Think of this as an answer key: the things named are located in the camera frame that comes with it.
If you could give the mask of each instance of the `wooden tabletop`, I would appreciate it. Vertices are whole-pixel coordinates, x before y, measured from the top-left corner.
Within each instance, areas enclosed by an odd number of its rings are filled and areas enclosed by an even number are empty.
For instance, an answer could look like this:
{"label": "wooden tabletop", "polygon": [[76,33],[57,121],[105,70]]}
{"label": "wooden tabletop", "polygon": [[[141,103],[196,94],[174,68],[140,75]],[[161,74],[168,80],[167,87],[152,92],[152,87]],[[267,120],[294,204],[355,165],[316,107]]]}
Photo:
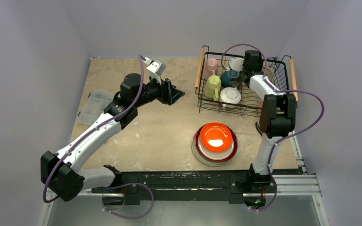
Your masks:
{"label": "wooden tabletop", "polygon": [[[123,131],[99,148],[83,168],[93,169],[110,164],[120,171],[248,169],[257,155],[261,141],[255,129],[258,118],[205,109],[199,113],[194,89],[198,59],[158,60],[167,65],[162,79],[169,78],[177,88],[185,92],[185,96],[172,106],[154,101],[140,107],[138,116]],[[85,106],[92,91],[119,91],[124,76],[129,73],[140,73],[138,59],[92,59],[79,111]],[[147,82],[148,72],[145,70],[145,83]],[[233,159],[220,167],[202,164],[191,150],[191,140],[196,131],[202,125],[213,121],[229,126],[235,132],[239,143]],[[71,141],[87,128],[75,122]],[[282,143],[274,168],[297,168],[289,140]]]}

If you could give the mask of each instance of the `gray wall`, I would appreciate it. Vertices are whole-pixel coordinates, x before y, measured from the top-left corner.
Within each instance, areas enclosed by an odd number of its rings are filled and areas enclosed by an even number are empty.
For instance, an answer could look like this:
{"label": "gray wall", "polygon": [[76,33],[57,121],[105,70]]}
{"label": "gray wall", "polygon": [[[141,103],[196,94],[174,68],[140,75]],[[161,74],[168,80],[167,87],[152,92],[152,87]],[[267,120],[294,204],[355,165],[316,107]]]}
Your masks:
{"label": "gray wall", "polygon": [[36,225],[39,159],[70,137],[88,54],[59,0],[0,0],[0,225]]}
{"label": "gray wall", "polygon": [[197,56],[202,45],[221,52],[237,43],[274,57],[308,1],[63,0],[88,52],[101,57]]}
{"label": "gray wall", "polygon": [[[286,43],[297,84],[319,94],[319,125],[298,137],[310,172],[318,175],[331,225],[362,225],[362,0],[312,0]],[[319,114],[300,95],[297,129]]]}

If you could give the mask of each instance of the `dark teal mug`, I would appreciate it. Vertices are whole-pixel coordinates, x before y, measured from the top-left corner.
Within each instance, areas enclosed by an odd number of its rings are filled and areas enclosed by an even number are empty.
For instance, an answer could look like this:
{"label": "dark teal mug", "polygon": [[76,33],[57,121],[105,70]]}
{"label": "dark teal mug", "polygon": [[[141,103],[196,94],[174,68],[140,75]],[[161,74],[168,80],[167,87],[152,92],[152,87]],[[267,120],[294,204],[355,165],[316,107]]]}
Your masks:
{"label": "dark teal mug", "polygon": [[221,75],[221,86],[239,88],[241,86],[242,76],[238,71],[229,70],[224,71]]}

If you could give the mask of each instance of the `pink mug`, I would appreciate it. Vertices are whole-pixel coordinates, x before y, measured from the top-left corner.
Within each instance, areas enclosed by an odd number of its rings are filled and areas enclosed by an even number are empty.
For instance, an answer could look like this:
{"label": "pink mug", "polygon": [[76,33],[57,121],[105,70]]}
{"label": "pink mug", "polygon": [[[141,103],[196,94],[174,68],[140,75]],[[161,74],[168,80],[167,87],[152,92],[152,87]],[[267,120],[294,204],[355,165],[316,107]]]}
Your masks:
{"label": "pink mug", "polygon": [[202,73],[203,78],[207,80],[212,75],[213,70],[217,74],[218,62],[214,58],[209,58],[206,60],[205,65],[203,66],[203,73]]}

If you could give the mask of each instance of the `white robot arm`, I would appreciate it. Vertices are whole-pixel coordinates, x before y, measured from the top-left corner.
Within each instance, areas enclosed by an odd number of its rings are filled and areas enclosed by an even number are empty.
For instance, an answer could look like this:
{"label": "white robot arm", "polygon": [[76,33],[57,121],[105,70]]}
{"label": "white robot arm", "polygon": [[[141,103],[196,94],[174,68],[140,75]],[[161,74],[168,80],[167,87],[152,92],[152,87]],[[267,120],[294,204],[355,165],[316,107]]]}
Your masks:
{"label": "white robot arm", "polygon": [[[165,79],[165,81],[161,79],[160,76],[166,68],[164,63],[152,61],[149,58],[144,58],[143,61],[148,64],[150,82],[143,84],[141,95],[133,108],[118,119],[110,120],[113,116],[122,113],[135,99],[141,81],[141,76],[135,73],[128,74],[124,78],[120,91],[115,95],[113,101],[83,134],[55,154],[47,151],[41,157],[41,181],[44,184],[54,166],[60,159],[64,158],[54,172],[48,186],[64,201],[73,199],[81,190],[108,187],[113,183],[115,179],[113,167],[105,166],[100,169],[83,170],[82,166],[99,147],[124,129],[138,115],[137,107],[156,99],[162,104],[172,105],[185,95],[184,92],[172,85],[169,79]],[[105,121],[108,122],[99,128],[98,125]],[[74,146],[75,149],[69,152],[69,149]]]}
{"label": "white robot arm", "polygon": [[[258,94],[261,100],[264,100],[266,95],[275,95],[275,96],[284,96],[283,92],[279,91],[277,87],[275,87],[268,77],[263,78],[263,75],[255,75],[250,78],[250,88]],[[262,134],[262,141],[260,143],[259,152],[255,160],[253,161],[253,169],[255,173],[260,175],[268,175],[268,168],[272,169],[272,165],[274,163],[274,159],[277,156],[278,149],[280,148],[281,143],[278,143],[271,155],[270,166],[268,165],[268,158],[270,156],[271,147],[275,144],[276,141],[280,140],[282,136],[273,136],[271,138],[268,137],[266,133]]]}

